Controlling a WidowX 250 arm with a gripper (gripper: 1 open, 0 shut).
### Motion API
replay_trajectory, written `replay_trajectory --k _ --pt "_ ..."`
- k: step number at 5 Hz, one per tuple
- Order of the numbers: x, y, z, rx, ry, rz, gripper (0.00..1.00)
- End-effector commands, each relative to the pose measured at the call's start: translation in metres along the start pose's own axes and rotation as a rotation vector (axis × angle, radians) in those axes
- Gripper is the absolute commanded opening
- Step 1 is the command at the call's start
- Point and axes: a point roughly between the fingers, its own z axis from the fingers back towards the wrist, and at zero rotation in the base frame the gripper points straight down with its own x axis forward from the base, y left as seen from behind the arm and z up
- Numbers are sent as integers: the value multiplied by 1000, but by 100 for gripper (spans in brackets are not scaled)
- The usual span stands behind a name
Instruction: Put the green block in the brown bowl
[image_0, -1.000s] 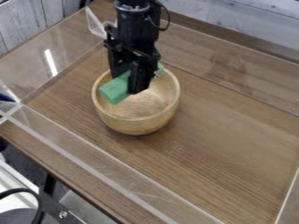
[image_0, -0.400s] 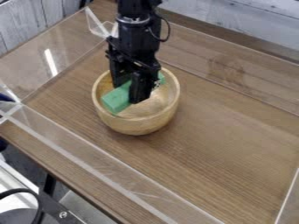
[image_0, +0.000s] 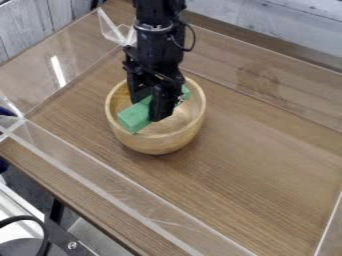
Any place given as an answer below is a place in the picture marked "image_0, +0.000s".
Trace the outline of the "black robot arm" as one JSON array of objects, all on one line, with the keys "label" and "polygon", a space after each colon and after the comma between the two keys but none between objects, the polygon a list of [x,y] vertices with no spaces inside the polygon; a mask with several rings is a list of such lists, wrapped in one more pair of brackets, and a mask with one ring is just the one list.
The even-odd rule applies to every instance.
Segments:
[{"label": "black robot arm", "polygon": [[136,46],[123,48],[131,102],[151,97],[148,119],[159,122],[172,115],[182,97],[186,24],[184,0],[134,0]]}]

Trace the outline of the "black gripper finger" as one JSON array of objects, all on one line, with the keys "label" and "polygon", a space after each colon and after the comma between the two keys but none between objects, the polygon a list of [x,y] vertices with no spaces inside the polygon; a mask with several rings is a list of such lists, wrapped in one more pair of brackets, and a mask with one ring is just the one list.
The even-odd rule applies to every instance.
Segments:
[{"label": "black gripper finger", "polygon": [[150,120],[159,122],[174,113],[182,96],[183,80],[151,79],[148,86],[151,87]]},{"label": "black gripper finger", "polygon": [[150,77],[150,72],[135,62],[124,62],[124,69],[127,71],[127,83],[131,102],[140,102],[150,95],[150,86],[146,81]]}]

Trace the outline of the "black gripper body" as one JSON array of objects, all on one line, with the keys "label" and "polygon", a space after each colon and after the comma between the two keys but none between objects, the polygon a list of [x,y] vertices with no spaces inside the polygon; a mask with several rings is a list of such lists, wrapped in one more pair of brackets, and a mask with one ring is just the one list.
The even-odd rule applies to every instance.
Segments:
[{"label": "black gripper body", "polygon": [[135,62],[150,72],[151,79],[184,81],[179,65],[184,54],[186,25],[171,21],[166,26],[135,23],[138,41],[135,46],[124,46],[126,61]]}]

